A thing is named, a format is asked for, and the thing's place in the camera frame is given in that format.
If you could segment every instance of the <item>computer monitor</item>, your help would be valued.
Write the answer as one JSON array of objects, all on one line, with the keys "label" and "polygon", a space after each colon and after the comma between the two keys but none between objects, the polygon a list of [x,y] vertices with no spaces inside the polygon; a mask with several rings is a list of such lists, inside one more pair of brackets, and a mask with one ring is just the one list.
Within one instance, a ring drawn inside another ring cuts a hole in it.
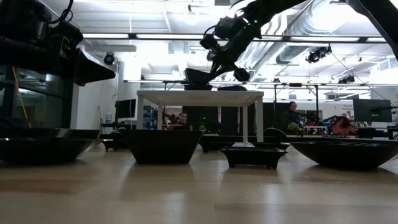
[{"label": "computer monitor", "polygon": [[116,119],[133,118],[136,114],[136,99],[117,101],[115,107]]},{"label": "computer monitor", "polygon": [[392,122],[389,100],[353,99],[355,121]]}]

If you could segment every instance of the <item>table leg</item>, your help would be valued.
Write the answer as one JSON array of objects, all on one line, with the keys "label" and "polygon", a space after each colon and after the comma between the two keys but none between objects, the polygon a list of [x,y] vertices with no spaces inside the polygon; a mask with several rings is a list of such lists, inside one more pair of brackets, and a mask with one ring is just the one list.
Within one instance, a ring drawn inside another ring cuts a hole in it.
[{"label": "table leg", "polygon": [[249,142],[247,105],[243,106],[243,142]]},{"label": "table leg", "polygon": [[262,97],[256,100],[256,125],[257,125],[257,142],[264,142],[264,123],[263,123]]},{"label": "table leg", "polygon": [[157,129],[162,130],[163,124],[163,103],[159,103],[159,108],[157,110]]},{"label": "table leg", "polygon": [[142,130],[144,122],[144,96],[138,95],[137,102],[137,129]]}]

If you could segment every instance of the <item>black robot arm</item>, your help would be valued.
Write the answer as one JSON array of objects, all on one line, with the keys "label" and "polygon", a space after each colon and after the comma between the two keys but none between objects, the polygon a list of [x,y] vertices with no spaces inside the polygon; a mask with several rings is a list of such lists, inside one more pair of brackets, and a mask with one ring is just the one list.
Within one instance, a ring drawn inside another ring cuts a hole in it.
[{"label": "black robot arm", "polygon": [[[330,1],[348,4],[356,12],[369,18],[398,58],[398,21],[391,20],[398,18],[398,10],[390,0],[377,0],[377,4],[374,0]],[[214,26],[214,33],[205,34],[200,42],[205,49],[211,51],[213,65],[210,70],[210,80],[225,72],[233,71],[237,80],[248,81],[250,79],[248,72],[238,68],[234,63],[254,38],[261,38],[261,27],[274,15],[302,2],[304,0],[256,0],[240,9],[234,18],[221,18]],[[228,40],[228,43],[221,46],[215,36],[221,40]]]}]

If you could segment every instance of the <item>red shirt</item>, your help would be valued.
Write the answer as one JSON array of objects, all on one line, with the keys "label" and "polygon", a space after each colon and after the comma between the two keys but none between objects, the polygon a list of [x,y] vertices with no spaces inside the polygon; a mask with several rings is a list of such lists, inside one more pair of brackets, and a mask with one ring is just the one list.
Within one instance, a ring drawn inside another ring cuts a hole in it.
[{"label": "red shirt", "polygon": [[356,131],[356,128],[351,125],[347,128],[341,128],[337,125],[333,125],[333,127],[331,127],[331,130],[333,131],[333,134],[348,135],[349,131]]}]

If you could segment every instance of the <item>woman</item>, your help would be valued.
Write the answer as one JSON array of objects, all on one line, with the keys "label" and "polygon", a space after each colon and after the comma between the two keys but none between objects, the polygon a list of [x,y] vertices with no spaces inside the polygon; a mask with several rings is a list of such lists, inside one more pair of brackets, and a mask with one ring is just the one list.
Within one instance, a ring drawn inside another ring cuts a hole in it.
[{"label": "woman", "polygon": [[297,109],[296,102],[291,101],[289,103],[288,110],[282,114],[282,117],[280,119],[279,126],[281,130],[286,132],[287,127],[289,126],[290,123],[296,123],[300,125],[300,119],[299,119],[300,114],[296,112],[296,109]]},{"label": "woman", "polygon": [[350,131],[356,131],[356,128],[351,125],[348,118],[338,117],[336,122],[331,126],[333,134],[348,135]]}]

